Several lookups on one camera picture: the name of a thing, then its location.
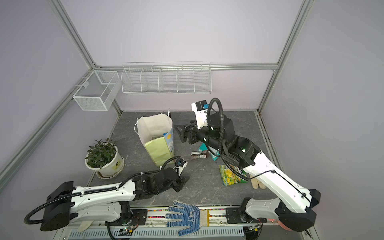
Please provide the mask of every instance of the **white flower pot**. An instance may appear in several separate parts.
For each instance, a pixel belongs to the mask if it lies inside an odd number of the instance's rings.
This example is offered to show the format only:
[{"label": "white flower pot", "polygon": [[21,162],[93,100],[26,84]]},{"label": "white flower pot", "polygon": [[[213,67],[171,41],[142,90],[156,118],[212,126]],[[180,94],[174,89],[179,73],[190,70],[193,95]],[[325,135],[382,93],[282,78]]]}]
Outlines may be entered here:
[{"label": "white flower pot", "polygon": [[85,159],[85,166],[87,168],[94,170],[97,172],[97,176],[102,176],[102,178],[112,178],[115,177],[118,173],[121,172],[122,168],[124,167],[124,159],[123,157],[119,154],[118,148],[115,145],[116,153],[115,157],[112,159],[111,162],[108,164],[104,165],[101,169],[100,168],[93,168],[90,167],[87,162],[88,159]]}]

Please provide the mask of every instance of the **potted plant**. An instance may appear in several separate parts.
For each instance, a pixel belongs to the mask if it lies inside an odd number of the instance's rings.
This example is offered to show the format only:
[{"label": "potted plant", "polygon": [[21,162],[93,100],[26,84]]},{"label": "potted plant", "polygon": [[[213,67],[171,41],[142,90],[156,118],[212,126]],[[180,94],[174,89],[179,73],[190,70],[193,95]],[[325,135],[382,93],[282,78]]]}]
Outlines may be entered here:
[{"label": "potted plant", "polygon": [[98,177],[112,178],[121,172],[124,167],[124,159],[109,138],[105,142],[99,140],[95,146],[89,146],[89,148],[85,157],[85,165],[96,171]]}]

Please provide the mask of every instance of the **wire basket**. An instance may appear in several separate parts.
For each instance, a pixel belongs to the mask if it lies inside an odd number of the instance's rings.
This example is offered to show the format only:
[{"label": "wire basket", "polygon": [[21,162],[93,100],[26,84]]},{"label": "wire basket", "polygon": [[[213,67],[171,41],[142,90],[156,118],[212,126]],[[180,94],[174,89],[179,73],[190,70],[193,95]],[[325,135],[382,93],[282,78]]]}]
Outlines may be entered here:
[{"label": "wire basket", "polygon": [[116,71],[94,70],[73,95],[84,111],[108,111],[121,87]]},{"label": "wire basket", "polygon": [[211,70],[201,68],[124,68],[122,91],[144,93],[211,93]]}]

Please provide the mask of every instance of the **table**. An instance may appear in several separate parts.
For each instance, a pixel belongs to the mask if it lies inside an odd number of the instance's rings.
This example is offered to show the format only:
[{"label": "table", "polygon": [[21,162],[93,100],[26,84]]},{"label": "table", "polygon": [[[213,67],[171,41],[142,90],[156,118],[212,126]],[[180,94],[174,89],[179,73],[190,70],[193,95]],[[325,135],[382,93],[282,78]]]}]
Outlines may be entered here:
[{"label": "table", "polygon": [[[113,131],[112,140],[118,147],[119,153],[123,156],[126,166],[113,179],[99,179],[97,176],[94,176],[90,186],[122,182],[131,174],[157,169],[133,128],[137,118],[152,116],[158,113],[123,112]],[[232,119],[237,135],[253,141],[269,157],[253,111],[226,111],[224,114]],[[171,112],[170,116],[173,124],[181,125],[195,119],[195,113],[192,111]],[[211,157],[207,159],[190,159],[191,152],[196,151],[199,146],[200,143],[193,145],[187,142],[182,143],[180,138],[175,135],[175,156],[181,156],[188,162],[188,166],[183,170],[182,175],[190,176],[190,179],[180,192],[169,189],[150,199],[132,201],[130,205],[133,207],[169,206],[173,200],[193,205],[240,205],[245,197],[254,199],[276,198],[276,195],[269,189],[253,189],[250,181],[243,184],[224,186],[218,167],[224,164],[220,158],[216,161],[213,161]]]}]

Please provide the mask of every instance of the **white wall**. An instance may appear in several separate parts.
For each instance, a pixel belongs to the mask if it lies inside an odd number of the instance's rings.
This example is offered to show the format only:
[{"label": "white wall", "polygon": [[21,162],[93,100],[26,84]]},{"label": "white wall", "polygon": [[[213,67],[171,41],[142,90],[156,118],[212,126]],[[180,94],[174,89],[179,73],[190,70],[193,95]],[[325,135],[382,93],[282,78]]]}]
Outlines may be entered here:
[{"label": "white wall", "polygon": [[124,111],[191,110],[191,103],[220,99],[224,109],[257,109],[272,70],[212,71],[211,94],[145,94],[117,96]]},{"label": "white wall", "polygon": [[317,0],[262,116],[320,239],[382,239],[384,2]]},{"label": "white wall", "polygon": [[302,0],[63,0],[101,66],[275,63]]},{"label": "white wall", "polygon": [[45,0],[0,7],[0,167],[88,68]]},{"label": "white wall", "polygon": [[[0,167],[87,71],[45,0],[7,0],[0,7]],[[0,193],[1,239],[52,239],[24,216],[65,181],[84,185],[84,155],[106,138],[114,110],[84,112],[75,102]]]}]

